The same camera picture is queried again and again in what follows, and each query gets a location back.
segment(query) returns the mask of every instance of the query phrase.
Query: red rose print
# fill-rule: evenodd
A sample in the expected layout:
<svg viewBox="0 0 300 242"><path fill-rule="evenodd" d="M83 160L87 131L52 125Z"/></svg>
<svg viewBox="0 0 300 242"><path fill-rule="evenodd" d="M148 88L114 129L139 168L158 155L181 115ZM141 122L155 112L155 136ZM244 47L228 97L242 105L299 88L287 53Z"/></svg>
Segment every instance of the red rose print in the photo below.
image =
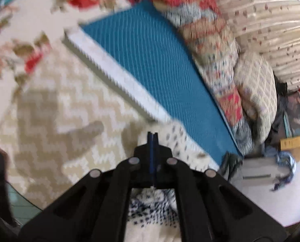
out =
<svg viewBox="0 0 300 242"><path fill-rule="evenodd" d="M78 7L79 9L90 8L99 4L99 0L68 0L67 2L73 7Z"/></svg>
<svg viewBox="0 0 300 242"><path fill-rule="evenodd" d="M37 63L41 60L43 54L41 52L33 53L26 61L25 71L26 73L31 73Z"/></svg>

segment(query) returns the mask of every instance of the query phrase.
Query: white fabric edge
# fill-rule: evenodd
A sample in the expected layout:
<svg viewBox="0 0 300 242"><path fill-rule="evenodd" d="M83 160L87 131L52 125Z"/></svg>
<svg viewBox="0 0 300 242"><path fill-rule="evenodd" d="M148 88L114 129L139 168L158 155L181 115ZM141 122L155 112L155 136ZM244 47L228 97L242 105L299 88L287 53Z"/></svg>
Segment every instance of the white fabric edge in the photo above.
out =
<svg viewBox="0 0 300 242"><path fill-rule="evenodd" d="M134 76L126 71L101 45L94 41L80 27L67 30L66 36L81 53L97 66L116 86L133 99L151 118L161 123L172 119L164 107L149 94ZM207 154L210 157L208 167L218 170L218 164L189 135L188 143L191 150Z"/></svg>

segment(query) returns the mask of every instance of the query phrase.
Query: cardboard box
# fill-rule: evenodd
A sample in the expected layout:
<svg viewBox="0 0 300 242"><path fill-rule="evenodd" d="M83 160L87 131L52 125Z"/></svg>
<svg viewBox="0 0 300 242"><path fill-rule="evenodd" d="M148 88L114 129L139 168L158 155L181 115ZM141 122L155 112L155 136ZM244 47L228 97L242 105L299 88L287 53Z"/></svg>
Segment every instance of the cardboard box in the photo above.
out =
<svg viewBox="0 0 300 242"><path fill-rule="evenodd" d="M300 136L280 140L280 150L289 151L297 162L300 161Z"/></svg>

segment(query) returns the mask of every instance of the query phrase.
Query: striped blue fabric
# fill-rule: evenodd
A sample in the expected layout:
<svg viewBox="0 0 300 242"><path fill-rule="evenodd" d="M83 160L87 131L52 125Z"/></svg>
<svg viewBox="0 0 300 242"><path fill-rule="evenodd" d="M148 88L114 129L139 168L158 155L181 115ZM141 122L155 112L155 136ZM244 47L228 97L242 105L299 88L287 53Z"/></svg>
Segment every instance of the striped blue fabric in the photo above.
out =
<svg viewBox="0 0 300 242"><path fill-rule="evenodd" d="M82 29L180 120L218 164L226 151L238 153L183 40L150 1Z"/></svg>

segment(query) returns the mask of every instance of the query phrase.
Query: green tile floor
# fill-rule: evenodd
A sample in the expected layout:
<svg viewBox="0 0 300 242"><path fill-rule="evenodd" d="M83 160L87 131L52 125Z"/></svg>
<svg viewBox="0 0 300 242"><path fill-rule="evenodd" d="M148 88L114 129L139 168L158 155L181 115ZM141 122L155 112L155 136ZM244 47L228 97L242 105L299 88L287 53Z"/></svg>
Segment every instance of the green tile floor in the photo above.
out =
<svg viewBox="0 0 300 242"><path fill-rule="evenodd" d="M22 197L9 183L7 184L8 196L13 217L24 225L35 217L41 210Z"/></svg>

